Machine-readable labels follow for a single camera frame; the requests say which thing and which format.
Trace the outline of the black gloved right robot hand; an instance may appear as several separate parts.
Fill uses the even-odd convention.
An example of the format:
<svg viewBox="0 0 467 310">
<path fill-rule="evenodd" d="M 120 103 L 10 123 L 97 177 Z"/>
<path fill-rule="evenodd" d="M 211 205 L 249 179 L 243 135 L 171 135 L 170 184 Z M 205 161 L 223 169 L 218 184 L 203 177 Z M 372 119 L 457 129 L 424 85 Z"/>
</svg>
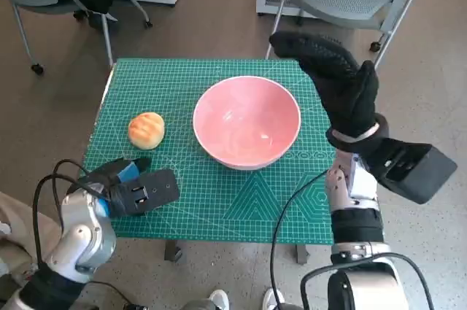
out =
<svg viewBox="0 0 467 310">
<path fill-rule="evenodd" d="M 331 128 L 357 138 L 376 122 L 379 80 L 373 61 L 358 63 L 325 36 L 278 31 L 269 37 L 279 58 L 293 59 L 313 81 Z"/>
</svg>

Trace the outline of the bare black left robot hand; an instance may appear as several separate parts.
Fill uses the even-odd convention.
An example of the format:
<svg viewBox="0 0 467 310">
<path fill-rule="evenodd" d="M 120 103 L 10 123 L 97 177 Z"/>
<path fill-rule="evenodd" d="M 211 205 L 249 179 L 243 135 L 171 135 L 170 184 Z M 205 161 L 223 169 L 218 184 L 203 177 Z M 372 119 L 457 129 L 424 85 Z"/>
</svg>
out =
<svg viewBox="0 0 467 310">
<path fill-rule="evenodd" d="M 118 158 L 99 166 L 89 174 L 85 174 L 78 181 L 85 185 L 101 183 L 105 187 L 111 187 L 138 178 L 150 167 L 151 162 L 152 160 L 146 157 L 136 159 Z"/>
</svg>

